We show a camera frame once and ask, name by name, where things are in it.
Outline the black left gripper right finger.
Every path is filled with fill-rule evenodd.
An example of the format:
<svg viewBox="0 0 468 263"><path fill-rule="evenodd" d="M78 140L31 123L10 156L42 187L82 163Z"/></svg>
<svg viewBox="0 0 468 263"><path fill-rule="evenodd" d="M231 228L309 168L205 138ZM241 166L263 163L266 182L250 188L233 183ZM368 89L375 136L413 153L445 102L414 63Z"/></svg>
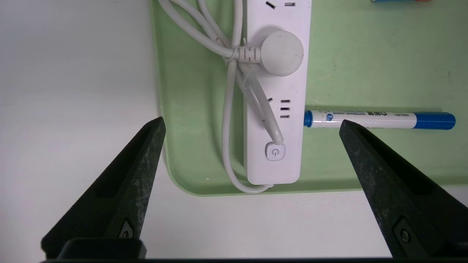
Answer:
<svg viewBox="0 0 468 263"><path fill-rule="evenodd" d="M395 258L467 258L468 210L358 123L339 135Z"/></svg>

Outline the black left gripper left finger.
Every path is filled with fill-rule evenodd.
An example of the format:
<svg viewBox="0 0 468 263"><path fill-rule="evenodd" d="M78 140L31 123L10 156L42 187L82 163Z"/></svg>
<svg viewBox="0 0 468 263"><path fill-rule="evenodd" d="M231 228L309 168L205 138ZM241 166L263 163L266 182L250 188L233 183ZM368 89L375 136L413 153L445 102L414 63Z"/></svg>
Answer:
<svg viewBox="0 0 468 263"><path fill-rule="evenodd" d="M42 238L47 258L145 258L140 240L166 134L147 122Z"/></svg>

